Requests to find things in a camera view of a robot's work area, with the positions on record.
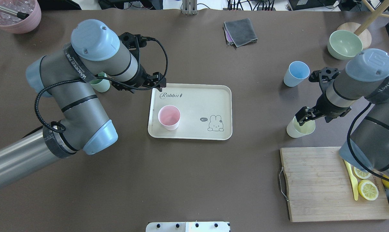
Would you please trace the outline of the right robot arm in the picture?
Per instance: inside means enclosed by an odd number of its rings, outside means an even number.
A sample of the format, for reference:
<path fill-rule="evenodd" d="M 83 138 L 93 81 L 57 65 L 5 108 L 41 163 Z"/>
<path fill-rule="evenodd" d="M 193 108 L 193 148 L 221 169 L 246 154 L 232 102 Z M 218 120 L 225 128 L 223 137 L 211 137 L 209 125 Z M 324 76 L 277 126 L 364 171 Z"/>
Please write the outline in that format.
<path fill-rule="evenodd" d="M 326 122 L 345 116 L 356 100 L 370 102 L 368 114 L 354 128 L 351 123 L 340 156 L 362 171 L 378 171 L 389 178 L 389 54 L 369 48 L 349 60 L 341 72 L 313 72 L 322 95 L 312 108 L 296 113 L 299 125 L 324 117 Z"/>

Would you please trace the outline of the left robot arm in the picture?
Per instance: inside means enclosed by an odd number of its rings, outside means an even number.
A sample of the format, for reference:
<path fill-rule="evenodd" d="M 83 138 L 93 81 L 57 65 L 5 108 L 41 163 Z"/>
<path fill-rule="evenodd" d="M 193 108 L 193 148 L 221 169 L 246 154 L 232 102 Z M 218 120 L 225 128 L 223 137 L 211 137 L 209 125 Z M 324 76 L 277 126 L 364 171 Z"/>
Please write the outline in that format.
<path fill-rule="evenodd" d="M 83 150 L 96 154 L 118 134 L 91 87 L 108 80 L 118 91 L 166 87 L 165 74 L 146 73 L 139 49 L 156 38 L 123 33 L 87 19 L 72 31 L 63 50 L 32 63 L 25 76 L 37 92 L 34 112 L 41 122 L 21 140 L 0 150 L 0 189 Z"/>

